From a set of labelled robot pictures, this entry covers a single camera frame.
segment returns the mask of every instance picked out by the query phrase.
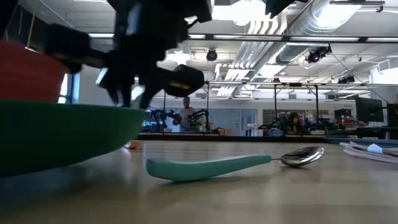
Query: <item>ceiling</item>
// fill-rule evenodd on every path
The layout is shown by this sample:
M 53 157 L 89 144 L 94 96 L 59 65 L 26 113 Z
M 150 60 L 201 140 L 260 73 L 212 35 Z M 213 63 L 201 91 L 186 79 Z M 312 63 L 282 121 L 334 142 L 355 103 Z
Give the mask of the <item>ceiling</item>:
M 20 4 L 29 11 L 34 11 L 37 6 L 37 16 L 47 23 L 58 23 L 70 26 L 84 32 L 113 32 L 114 10 L 108 4 L 98 2 L 99 0 L 20 0 Z M 289 8 L 287 20 L 300 12 L 304 4 L 297 3 Z M 363 6 L 345 24 L 335 30 L 331 35 L 378 35 L 396 36 L 398 26 L 398 13 L 393 12 L 364 12 L 376 10 L 377 7 Z M 398 1 L 386 0 L 385 11 L 397 11 Z M 233 21 L 215 20 L 204 24 L 194 25 L 191 33 L 217 33 L 217 34 L 244 34 L 249 30 L 246 26 L 237 26 Z M 217 63 L 230 63 L 241 48 L 241 42 L 223 41 L 186 41 L 189 49 L 190 59 L 187 65 L 197 69 L 214 72 Z M 110 50 L 110 40 L 95 40 L 93 47 L 100 50 Z M 207 62 L 206 53 L 210 48 L 216 49 L 218 53 L 217 62 Z M 377 63 L 386 59 L 389 55 L 398 55 L 398 45 L 393 44 L 332 44 L 331 48 L 338 60 L 329 55 L 320 63 L 308 64 L 304 57 L 300 57 L 291 66 L 287 66 L 280 80 L 286 82 L 307 81 L 308 77 L 313 82 L 337 82 L 338 74 L 346 68 L 353 68 L 355 74 L 363 82 L 368 81 L 369 68 L 377 66 Z M 177 63 L 165 60 L 159 66 L 173 69 Z

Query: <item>desk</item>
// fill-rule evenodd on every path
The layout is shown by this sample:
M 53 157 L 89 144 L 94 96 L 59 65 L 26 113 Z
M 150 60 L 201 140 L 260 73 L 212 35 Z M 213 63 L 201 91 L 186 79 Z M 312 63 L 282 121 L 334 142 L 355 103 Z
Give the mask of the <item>desk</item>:
M 398 128 L 392 127 L 365 127 L 365 128 L 356 128 L 356 134 L 358 138 L 363 137 L 377 137 L 379 139 L 385 139 L 386 134 L 389 132 L 398 132 Z
M 187 184 L 145 170 L 147 158 L 279 156 L 305 146 L 325 155 L 303 169 L 273 161 Z M 335 144 L 144 141 L 142 150 L 0 179 L 0 223 L 396 223 L 397 191 L 396 164 L 351 157 Z

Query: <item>computer monitor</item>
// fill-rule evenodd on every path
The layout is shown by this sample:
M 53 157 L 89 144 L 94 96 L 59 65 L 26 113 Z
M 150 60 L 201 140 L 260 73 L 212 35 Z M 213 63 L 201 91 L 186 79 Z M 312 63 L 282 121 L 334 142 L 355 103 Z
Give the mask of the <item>computer monitor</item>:
M 381 100 L 355 98 L 356 117 L 363 122 L 384 122 L 383 104 Z

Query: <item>spoon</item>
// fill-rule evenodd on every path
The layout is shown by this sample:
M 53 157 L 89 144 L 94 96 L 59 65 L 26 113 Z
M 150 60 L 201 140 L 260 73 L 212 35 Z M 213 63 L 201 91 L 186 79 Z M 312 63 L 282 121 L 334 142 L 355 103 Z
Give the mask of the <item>spoon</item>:
M 317 161 L 324 152 L 325 150 L 322 147 L 313 146 L 294 150 L 281 157 L 255 154 L 192 162 L 148 159 L 147 172 L 149 175 L 161 179 L 188 182 L 203 180 L 260 164 L 267 164 L 273 160 L 279 160 L 290 167 L 300 167 Z

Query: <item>ventilation duct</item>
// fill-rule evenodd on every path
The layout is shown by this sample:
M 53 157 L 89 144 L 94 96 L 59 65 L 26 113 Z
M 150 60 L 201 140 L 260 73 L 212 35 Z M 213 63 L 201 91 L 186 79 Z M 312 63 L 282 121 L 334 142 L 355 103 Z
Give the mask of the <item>ventilation duct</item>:
M 330 4 L 330 0 L 314 0 L 287 28 L 286 35 L 328 35 L 343 25 L 361 7 Z M 261 60 L 259 74 L 273 76 L 308 50 L 308 46 L 274 43 Z

